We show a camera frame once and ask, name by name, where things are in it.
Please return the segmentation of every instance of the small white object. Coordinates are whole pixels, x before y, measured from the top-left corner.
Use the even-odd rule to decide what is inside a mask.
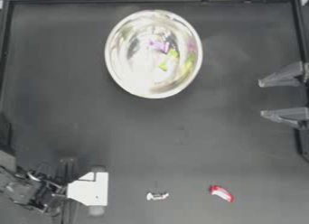
[[[306,5],[308,4],[308,1],[309,1],[309,0],[302,0],[303,6],[306,6]]]
[[[108,206],[109,173],[90,172],[69,184],[67,196],[86,206]]]
[[[149,201],[161,201],[165,200],[169,197],[169,193],[164,192],[164,193],[154,193],[154,192],[149,192],[146,195],[146,200]]]

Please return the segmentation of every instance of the purple object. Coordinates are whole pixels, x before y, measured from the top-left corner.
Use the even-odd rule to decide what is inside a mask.
[[[169,42],[150,41],[150,46],[162,51],[164,53],[169,52]]]

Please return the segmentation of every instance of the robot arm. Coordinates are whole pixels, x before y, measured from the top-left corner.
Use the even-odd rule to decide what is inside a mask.
[[[65,202],[75,200],[94,215],[105,213],[108,206],[109,173],[104,167],[93,168],[77,181],[69,182],[73,159],[62,161],[62,175],[57,180],[37,172],[27,172],[17,165],[17,156],[10,148],[10,124],[0,116],[0,193],[18,205],[55,216]]]

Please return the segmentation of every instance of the black table surface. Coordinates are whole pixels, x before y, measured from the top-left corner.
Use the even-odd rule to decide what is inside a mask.
[[[110,78],[108,35],[129,14],[165,9],[192,23],[204,42],[193,84],[166,99],[130,95]],[[300,60],[291,4],[17,4],[3,110],[14,125],[19,164],[110,171],[106,216],[77,224],[303,223],[309,164],[292,129],[264,109],[304,105],[300,88],[260,89],[257,80]],[[221,185],[228,203],[209,194]],[[166,201],[146,192],[168,191]],[[51,220],[0,200],[2,223]]]

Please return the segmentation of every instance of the silver bowl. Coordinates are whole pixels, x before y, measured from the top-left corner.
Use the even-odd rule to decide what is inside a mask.
[[[136,96],[166,98],[195,80],[204,59],[195,28],[178,15],[148,10],[116,26],[106,42],[106,65],[118,85]]]

